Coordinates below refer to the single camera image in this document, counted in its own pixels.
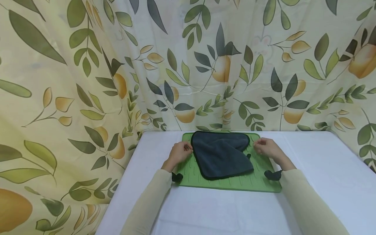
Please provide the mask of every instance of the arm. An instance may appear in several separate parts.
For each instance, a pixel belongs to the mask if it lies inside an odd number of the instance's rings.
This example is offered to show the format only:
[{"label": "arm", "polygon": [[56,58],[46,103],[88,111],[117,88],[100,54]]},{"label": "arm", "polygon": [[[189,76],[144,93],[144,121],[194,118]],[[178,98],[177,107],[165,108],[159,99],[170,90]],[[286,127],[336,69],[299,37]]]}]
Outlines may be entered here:
[{"label": "arm", "polygon": [[306,177],[272,140],[260,138],[253,145],[257,153],[272,158],[280,165],[282,190],[293,209],[304,235],[348,235],[348,231],[322,198],[309,185]]},{"label": "arm", "polygon": [[121,235],[149,235],[163,200],[171,187],[171,172],[193,152],[189,142],[179,142],[171,149],[168,159],[141,194],[127,220]]}]

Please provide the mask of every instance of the mat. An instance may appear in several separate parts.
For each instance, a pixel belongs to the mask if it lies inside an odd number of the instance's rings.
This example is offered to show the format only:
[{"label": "mat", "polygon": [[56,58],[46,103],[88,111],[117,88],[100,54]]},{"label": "mat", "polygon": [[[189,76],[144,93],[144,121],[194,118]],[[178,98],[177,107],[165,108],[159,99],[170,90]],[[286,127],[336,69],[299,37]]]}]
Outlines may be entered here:
[{"label": "mat", "polygon": [[[180,186],[197,187],[197,188],[215,188],[222,190],[241,190],[241,191],[259,191],[279,193],[282,187],[278,181],[270,181],[264,176],[266,170],[274,169],[268,158],[260,156],[253,149],[253,141],[260,138],[255,133],[244,133],[249,136],[250,143],[244,154],[251,154],[250,161],[253,164],[254,172],[242,176],[235,176],[227,179],[219,180],[206,180],[200,173],[199,166],[197,165],[196,158],[191,155],[187,161],[178,165],[177,173],[183,175],[183,180]],[[193,133],[183,134],[183,141],[190,141]]]}]

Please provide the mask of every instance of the microfiber cloth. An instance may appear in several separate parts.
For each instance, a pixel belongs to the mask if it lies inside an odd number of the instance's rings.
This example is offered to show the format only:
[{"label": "microfiber cloth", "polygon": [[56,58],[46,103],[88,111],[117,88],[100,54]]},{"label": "microfiber cloth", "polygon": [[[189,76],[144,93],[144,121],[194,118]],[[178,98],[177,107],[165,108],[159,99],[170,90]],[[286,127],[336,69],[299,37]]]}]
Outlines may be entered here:
[{"label": "microfiber cloth", "polygon": [[191,144],[201,175],[216,180],[252,172],[249,156],[243,153],[249,142],[249,137],[241,133],[193,133]]}]

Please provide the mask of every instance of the table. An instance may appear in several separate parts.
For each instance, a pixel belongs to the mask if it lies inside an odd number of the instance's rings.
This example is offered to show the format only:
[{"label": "table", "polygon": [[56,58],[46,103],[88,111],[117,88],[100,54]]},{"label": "table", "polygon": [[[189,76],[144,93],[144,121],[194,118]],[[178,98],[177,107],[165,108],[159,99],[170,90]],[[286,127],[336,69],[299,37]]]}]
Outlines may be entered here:
[{"label": "table", "polygon": [[[140,194],[185,132],[146,132],[96,235],[118,235]],[[375,234],[376,174],[330,132],[255,132],[272,138],[350,234]],[[273,163],[275,170],[279,167]],[[283,193],[172,186],[152,235],[301,235]]]}]

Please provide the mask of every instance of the curtain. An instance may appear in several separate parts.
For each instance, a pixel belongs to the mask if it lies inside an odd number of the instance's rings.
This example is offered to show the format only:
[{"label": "curtain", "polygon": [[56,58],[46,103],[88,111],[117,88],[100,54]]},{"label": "curtain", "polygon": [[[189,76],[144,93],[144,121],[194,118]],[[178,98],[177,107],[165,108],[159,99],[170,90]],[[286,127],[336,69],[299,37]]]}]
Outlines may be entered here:
[{"label": "curtain", "polygon": [[330,131],[375,171],[374,1],[0,11],[0,233],[94,234],[145,131]]}]

